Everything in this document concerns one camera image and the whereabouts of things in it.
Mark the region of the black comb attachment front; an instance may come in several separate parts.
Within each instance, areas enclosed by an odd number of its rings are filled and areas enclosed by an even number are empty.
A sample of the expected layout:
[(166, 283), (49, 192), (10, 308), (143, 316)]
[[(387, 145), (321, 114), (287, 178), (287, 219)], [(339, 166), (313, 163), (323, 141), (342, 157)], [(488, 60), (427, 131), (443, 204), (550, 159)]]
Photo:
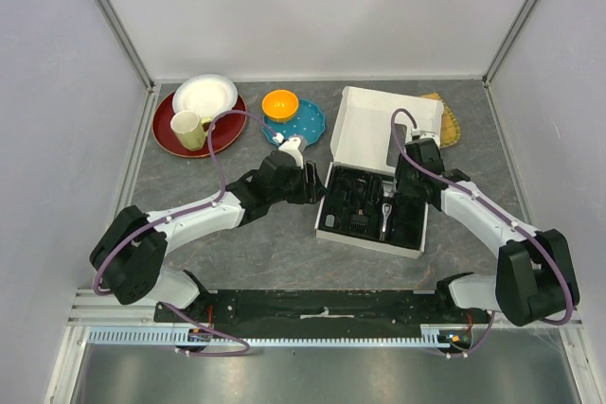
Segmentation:
[(349, 220), (349, 231), (357, 235), (368, 233), (370, 218), (364, 214), (353, 214)]

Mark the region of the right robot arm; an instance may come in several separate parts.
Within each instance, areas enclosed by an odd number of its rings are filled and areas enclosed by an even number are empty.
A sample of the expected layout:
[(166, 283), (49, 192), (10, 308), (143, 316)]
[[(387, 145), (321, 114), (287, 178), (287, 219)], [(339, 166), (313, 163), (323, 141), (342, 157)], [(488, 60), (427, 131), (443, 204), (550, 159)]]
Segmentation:
[(451, 323), (468, 308), (477, 308), (500, 312), (517, 326), (568, 323), (579, 303), (579, 288), (565, 236), (518, 220), (465, 173), (445, 169), (434, 140), (416, 139), (398, 149), (398, 193), (418, 197), (457, 220), (496, 258), (492, 275), (467, 272), (439, 281), (436, 316)]

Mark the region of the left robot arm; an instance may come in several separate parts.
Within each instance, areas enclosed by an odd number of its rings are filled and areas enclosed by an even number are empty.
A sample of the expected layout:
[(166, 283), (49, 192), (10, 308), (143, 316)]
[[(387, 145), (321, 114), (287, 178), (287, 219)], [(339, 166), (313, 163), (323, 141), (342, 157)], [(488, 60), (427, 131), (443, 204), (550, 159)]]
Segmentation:
[(188, 322), (205, 317), (205, 289), (166, 258), (199, 238), (236, 229), (264, 217), (272, 205), (316, 204), (327, 193), (314, 162), (303, 165), (284, 151), (270, 153), (257, 169), (243, 174), (218, 193), (180, 207), (145, 213), (122, 209), (90, 255), (97, 274), (93, 289), (123, 305), (152, 299)]

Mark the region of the white cardboard box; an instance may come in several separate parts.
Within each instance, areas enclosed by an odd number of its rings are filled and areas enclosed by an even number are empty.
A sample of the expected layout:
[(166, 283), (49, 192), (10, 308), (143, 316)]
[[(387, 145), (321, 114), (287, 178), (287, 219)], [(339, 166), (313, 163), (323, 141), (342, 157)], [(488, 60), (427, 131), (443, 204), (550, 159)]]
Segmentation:
[(346, 87), (330, 140), (329, 170), (342, 166), (389, 175), (395, 189), (400, 152), (391, 128), (398, 127), (402, 142), (411, 139), (413, 129), (440, 135), (442, 113), (436, 100)]

